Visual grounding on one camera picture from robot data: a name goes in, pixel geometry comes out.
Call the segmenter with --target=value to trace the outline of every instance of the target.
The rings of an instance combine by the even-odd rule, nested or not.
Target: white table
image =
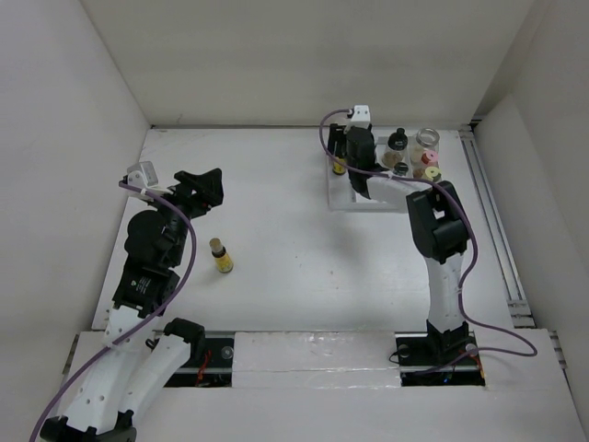
[[[458,133],[441,136],[444,176],[455,184],[480,244],[479,265],[465,287],[467,310],[512,327]],[[236,335],[232,388],[164,389],[137,423],[142,442],[585,440],[546,331],[520,331],[538,347],[534,359],[484,355],[484,388],[400,386],[387,355],[393,331],[424,330],[425,265],[406,215],[329,210],[316,129],[152,130],[141,159],[153,161],[165,186],[182,169],[224,172],[225,201],[193,222],[201,241],[196,270],[166,319],[181,316],[209,331],[259,331]],[[126,226],[144,209],[137,200],[127,203],[97,330],[121,276]],[[216,271],[206,244],[211,237],[227,246],[232,273]],[[178,273],[186,260],[185,253]],[[479,345],[524,349],[509,336],[475,332]],[[99,349],[101,334],[82,333],[73,369]]]
[[[467,310],[511,327],[505,283],[458,133],[440,134],[444,177],[455,184],[480,244],[479,264],[465,287]],[[164,186],[179,170],[223,171],[225,201],[193,221],[199,257],[166,320],[181,316],[209,331],[424,330],[427,273],[408,217],[330,211],[317,129],[154,129],[141,160],[154,163]],[[121,277],[126,226],[145,208],[135,199],[126,205],[96,330],[105,327]],[[216,271],[207,244],[212,237],[225,243],[235,262],[232,273]],[[185,250],[179,274],[187,260]]]

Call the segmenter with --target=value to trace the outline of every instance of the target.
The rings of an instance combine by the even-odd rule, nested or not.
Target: pink object
[[[437,164],[438,154],[434,150],[425,149],[422,155],[423,164]]]

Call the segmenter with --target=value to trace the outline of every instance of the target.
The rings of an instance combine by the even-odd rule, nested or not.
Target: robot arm
[[[123,181],[133,187],[164,194],[187,218],[205,215],[223,202],[221,170],[203,175],[178,172],[179,184],[169,189],[156,187],[151,163],[129,168]],[[175,319],[142,363],[144,342],[152,335],[159,318],[124,342],[118,337],[159,309],[172,295],[179,277],[171,269],[182,259],[188,227],[179,214],[149,200],[156,210],[135,215],[127,227],[124,248],[128,253],[103,344],[111,347],[87,372],[82,387],[63,416],[47,419],[40,431],[51,442],[134,442],[137,421],[170,376],[189,360],[199,361],[204,353],[204,327]]]
[[[369,125],[348,123],[344,132],[345,147],[341,150],[348,165],[371,172],[385,171],[376,161],[375,139]],[[458,281],[468,244],[466,227],[445,196],[426,183],[392,180],[352,170],[348,176],[354,190],[363,197],[394,204],[399,212],[409,214],[413,241],[426,262],[430,285],[427,338],[417,344],[420,363],[411,357],[405,361],[414,366],[438,366],[452,360],[471,342],[468,324],[458,306]],[[452,183],[442,181],[439,185],[460,204]]]

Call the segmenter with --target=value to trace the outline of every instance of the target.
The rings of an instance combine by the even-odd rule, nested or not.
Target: black cap
[[[389,136],[387,145],[393,150],[404,150],[407,147],[407,143],[405,129],[399,127],[396,132]]]
[[[404,177],[405,175],[407,175],[408,172],[409,166],[407,165],[407,163],[404,163],[403,161],[397,163],[393,168],[393,173],[395,175],[399,175],[400,177]]]

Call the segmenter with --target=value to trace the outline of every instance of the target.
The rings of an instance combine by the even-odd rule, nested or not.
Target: white floor
[[[440,132],[444,177],[455,184],[480,244],[479,264],[465,287],[467,310],[511,327],[502,273],[458,133]],[[198,261],[166,319],[181,316],[210,331],[424,330],[427,273],[408,217],[330,211],[316,129],[151,130],[141,159],[154,163],[166,186],[179,170],[218,167],[224,173],[225,201],[193,221]],[[126,226],[144,209],[135,199],[127,203],[94,329],[104,329],[119,283]],[[215,270],[212,237],[233,257],[232,273]]]

